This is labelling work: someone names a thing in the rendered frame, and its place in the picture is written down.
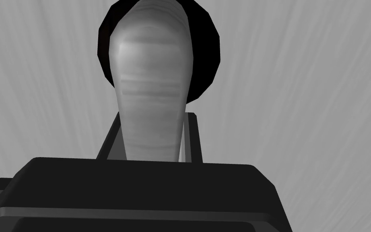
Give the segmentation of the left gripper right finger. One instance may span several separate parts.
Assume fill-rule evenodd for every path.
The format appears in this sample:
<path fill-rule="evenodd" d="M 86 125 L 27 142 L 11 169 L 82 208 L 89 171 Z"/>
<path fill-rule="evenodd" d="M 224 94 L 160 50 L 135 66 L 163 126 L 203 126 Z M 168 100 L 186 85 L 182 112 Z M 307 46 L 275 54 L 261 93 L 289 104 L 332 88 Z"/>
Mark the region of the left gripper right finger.
<path fill-rule="evenodd" d="M 179 162 L 203 163 L 198 121 L 193 112 L 184 114 Z"/>

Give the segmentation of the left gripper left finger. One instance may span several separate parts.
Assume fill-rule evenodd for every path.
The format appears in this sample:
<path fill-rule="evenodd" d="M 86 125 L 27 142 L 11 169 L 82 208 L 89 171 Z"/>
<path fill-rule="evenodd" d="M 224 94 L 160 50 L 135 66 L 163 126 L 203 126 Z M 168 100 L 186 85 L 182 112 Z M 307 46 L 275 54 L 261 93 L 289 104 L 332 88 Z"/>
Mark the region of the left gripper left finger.
<path fill-rule="evenodd" d="M 121 130 L 120 112 L 117 113 L 96 157 L 97 160 L 127 160 Z"/>

